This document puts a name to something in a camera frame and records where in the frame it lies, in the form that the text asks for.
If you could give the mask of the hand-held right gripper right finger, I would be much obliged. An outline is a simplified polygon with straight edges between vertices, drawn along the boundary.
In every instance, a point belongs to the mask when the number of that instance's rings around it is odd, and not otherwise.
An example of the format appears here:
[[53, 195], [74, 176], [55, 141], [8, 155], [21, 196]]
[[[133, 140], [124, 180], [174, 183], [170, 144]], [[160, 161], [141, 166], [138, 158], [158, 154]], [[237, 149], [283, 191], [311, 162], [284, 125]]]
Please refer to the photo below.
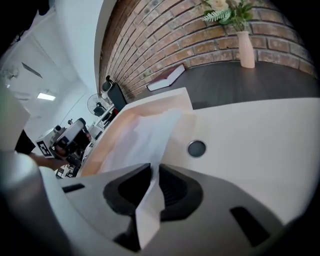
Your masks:
[[159, 186], [164, 197], [161, 222], [184, 220], [203, 201], [204, 192], [197, 180], [165, 164], [159, 166]]

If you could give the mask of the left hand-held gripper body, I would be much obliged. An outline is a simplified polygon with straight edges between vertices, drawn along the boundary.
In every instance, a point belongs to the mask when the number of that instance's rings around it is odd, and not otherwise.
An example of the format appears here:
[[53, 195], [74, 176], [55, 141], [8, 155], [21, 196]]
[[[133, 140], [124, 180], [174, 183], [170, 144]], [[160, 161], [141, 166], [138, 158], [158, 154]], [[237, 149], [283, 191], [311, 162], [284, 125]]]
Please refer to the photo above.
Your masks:
[[87, 127], [83, 118], [69, 127], [56, 125], [35, 141], [47, 159], [81, 161], [87, 148]]

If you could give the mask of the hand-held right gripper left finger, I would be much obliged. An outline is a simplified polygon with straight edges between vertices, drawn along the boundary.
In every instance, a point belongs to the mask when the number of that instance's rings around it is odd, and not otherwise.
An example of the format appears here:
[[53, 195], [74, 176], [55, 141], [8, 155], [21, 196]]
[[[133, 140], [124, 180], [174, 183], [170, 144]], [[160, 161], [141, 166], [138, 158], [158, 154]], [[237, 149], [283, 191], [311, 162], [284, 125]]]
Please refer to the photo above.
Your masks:
[[115, 213], [133, 216], [150, 186], [151, 178], [151, 165], [145, 163], [110, 181], [104, 187], [103, 197]]

